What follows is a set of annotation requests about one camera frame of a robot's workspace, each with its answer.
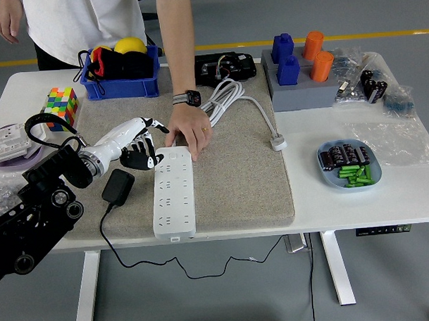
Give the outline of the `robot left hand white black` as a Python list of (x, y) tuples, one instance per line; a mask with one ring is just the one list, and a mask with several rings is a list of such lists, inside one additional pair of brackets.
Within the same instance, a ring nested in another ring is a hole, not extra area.
[(150, 170), (162, 160), (156, 155), (150, 127), (169, 133), (169, 129), (152, 118), (133, 118), (114, 127), (92, 146), (84, 147), (80, 157), (85, 160), (93, 176), (101, 177), (110, 163), (120, 160), (122, 165), (136, 170)]

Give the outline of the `person's right hand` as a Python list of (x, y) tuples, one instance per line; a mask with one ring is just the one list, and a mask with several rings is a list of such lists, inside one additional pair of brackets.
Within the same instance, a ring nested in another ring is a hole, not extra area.
[(22, 17), (21, 0), (0, 0), (0, 35), (10, 44), (18, 43)]

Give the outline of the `person's left hand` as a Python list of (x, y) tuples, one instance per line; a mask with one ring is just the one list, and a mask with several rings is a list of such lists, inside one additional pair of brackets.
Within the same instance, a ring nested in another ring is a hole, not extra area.
[(202, 109), (186, 103), (173, 106), (168, 129), (166, 146), (171, 146), (176, 136), (182, 134), (187, 141), (193, 161), (196, 161), (199, 154), (210, 144), (213, 135), (207, 114)]

